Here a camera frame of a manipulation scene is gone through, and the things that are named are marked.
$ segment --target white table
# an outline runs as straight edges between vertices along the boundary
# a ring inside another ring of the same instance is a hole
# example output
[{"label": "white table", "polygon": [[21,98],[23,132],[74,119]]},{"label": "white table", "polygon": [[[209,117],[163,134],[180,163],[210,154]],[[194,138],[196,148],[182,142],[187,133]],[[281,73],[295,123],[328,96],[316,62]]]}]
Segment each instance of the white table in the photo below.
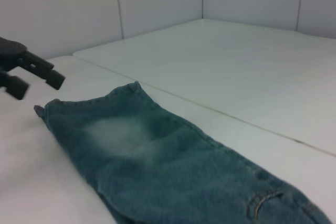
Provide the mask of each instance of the white table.
[{"label": "white table", "polygon": [[74,55],[336,155],[336,40],[204,19]]},{"label": "white table", "polygon": [[[0,223],[115,223],[80,178],[33,106],[96,98],[132,80],[80,59],[52,59],[67,79],[59,91],[20,69],[31,84],[25,100],[0,93]],[[336,158],[142,85],[162,107],[195,123],[274,175],[300,188],[336,222]]]}]

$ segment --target jeans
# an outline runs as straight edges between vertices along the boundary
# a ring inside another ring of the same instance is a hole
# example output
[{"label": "jeans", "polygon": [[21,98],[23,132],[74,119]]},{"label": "jeans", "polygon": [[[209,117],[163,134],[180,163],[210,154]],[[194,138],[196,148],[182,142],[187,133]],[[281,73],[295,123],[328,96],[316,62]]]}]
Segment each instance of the jeans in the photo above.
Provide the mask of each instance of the jeans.
[{"label": "jeans", "polygon": [[330,224],[299,190],[156,104],[138,82],[35,106],[119,224]]}]

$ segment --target robotic arm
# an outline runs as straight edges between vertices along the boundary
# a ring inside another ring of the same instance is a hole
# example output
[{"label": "robotic arm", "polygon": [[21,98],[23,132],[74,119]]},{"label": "robotic arm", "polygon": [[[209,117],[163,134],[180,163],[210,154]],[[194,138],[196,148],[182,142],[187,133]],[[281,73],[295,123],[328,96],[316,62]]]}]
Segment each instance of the robotic arm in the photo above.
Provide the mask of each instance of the robotic arm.
[{"label": "robotic arm", "polygon": [[29,84],[17,76],[10,76],[7,72],[21,67],[36,76],[46,80],[46,83],[59,90],[65,77],[53,70],[54,65],[27,50],[21,43],[0,37],[0,88],[18,100],[22,100]]}]

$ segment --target pocket stitching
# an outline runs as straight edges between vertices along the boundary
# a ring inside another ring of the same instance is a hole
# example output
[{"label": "pocket stitching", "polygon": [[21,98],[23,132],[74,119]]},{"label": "pocket stitching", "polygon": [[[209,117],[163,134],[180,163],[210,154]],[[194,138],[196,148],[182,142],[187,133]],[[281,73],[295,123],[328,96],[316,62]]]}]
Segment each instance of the pocket stitching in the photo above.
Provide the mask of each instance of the pocket stitching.
[{"label": "pocket stitching", "polygon": [[249,218],[253,218],[255,223],[260,224],[258,220],[258,212],[262,204],[272,198],[282,195],[283,192],[279,190],[266,191],[256,194],[248,204],[247,215]]}]

